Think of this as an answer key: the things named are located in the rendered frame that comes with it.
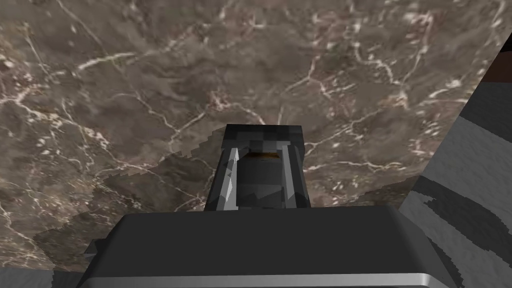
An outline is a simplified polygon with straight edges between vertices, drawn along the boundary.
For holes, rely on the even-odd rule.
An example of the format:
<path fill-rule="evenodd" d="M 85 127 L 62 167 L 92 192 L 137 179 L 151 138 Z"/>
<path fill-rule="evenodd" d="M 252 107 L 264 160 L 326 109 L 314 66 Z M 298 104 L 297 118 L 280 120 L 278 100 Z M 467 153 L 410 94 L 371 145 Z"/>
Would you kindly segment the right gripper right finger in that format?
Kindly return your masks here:
<path fill-rule="evenodd" d="M 303 172 L 303 159 L 294 145 L 282 147 L 284 207 L 310 208 L 311 201 Z"/>

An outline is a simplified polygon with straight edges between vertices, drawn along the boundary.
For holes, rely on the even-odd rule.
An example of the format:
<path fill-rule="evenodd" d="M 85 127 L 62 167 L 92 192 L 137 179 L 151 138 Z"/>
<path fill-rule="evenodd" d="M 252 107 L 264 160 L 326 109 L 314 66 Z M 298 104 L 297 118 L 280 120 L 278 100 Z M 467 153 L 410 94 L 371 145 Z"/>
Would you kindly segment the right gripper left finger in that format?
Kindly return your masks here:
<path fill-rule="evenodd" d="M 236 147 L 221 151 L 217 169 L 204 206 L 205 211 L 238 210 L 237 164 L 239 152 Z"/>

